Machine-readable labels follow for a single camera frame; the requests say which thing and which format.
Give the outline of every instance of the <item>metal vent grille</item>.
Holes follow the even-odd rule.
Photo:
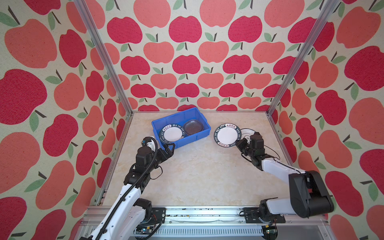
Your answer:
[[[161,226],[157,237],[263,236],[261,226]]]

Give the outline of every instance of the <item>plate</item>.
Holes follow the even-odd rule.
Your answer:
[[[201,122],[197,121],[196,119],[192,119],[184,124],[184,130],[188,135],[193,135],[195,133],[203,131],[204,126]]]
[[[178,124],[169,124],[159,133],[159,138],[163,143],[173,143],[185,137],[185,130]]]
[[[214,133],[215,142],[222,147],[233,147],[241,139],[241,131],[232,123],[220,125]]]
[[[250,137],[256,132],[249,128],[243,128],[240,131],[241,131],[241,139],[246,138],[248,143],[250,142]]]

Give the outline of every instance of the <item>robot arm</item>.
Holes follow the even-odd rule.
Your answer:
[[[243,138],[236,146],[242,155],[250,156],[250,162],[259,170],[269,172],[289,185],[290,198],[265,199],[260,202],[259,217],[262,220],[268,222],[279,214],[297,214],[306,218],[334,210],[320,174],[285,165],[266,154],[260,133],[255,132],[250,136],[250,143]]]
[[[81,237],[80,240],[126,240],[138,227],[153,225],[153,220],[148,224],[152,216],[152,203],[141,199],[140,195],[151,179],[151,171],[172,157],[174,149],[175,144],[165,144],[164,150],[157,149],[154,138],[144,138],[142,147],[137,150],[136,163],[126,175],[115,203],[91,235],[88,238]]]

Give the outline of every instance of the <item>metal base plate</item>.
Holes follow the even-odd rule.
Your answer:
[[[245,222],[246,223],[273,223],[274,221],[263,221],[259,217],[258,213],[259,208],[258,207],[245,207],[243,209],[244,215],[245,215]],[[284,216],[276,215],[276,223],[285,223]]]

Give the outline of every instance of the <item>plate rim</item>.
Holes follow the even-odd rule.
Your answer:
[[[184,130],[184,128],[183,128],[181,125],[179,125],[179,124],[171,123],[171,124],[165,125],[165,126],[160,130],[160,132],[159,132],[159,139],[160,139],[160,141],[162,141],[163,143],[166,143],[166,144],[173,143],[173,142],[170,142],[170,141],[168,141],[168,140],[166,140],[166,139],[164,138],[164,133],[165,133],[165,131],[168,129],[168,128],[167,128],[166,130],[164,130],[164,128],[167,127],[167,126],[169,126],[169,125],[170,125],[170,127],[168,127],[168,128],[171,128],[171,127],[177,127],[177,128],[179,128],[179,129],[181,130],[181,138],[180,138],[180,139],[182,139],[182,138],[185,137],[185,130]]]
[[[236,130],[238,136],[237,136],[237,139],[235,140],[234,143],[231,143],[231,144],[223,144],[223,143],[221,143],[221,142],[217,139],[217,134],[218,134],[218,132],[219,132],[221,129],[223,129],[224,127],[231,127],[231,128],[233,128],[233,129]],[[214,131],[214,140],[215,140],[216,144],[219,145],[220,147],[225,147],[225,148],[227,148],[227,147],[233,147],[233,146],[236,145],[237,141],[239,141],[240,139],[241,139],[241,130],[240,130],[240,128],[239,128],[236,124],[233,124],[233,123],[224,123],[224,124],[221,124],[221,125],[218,126],[218,127],[215,129],[215,131]]]

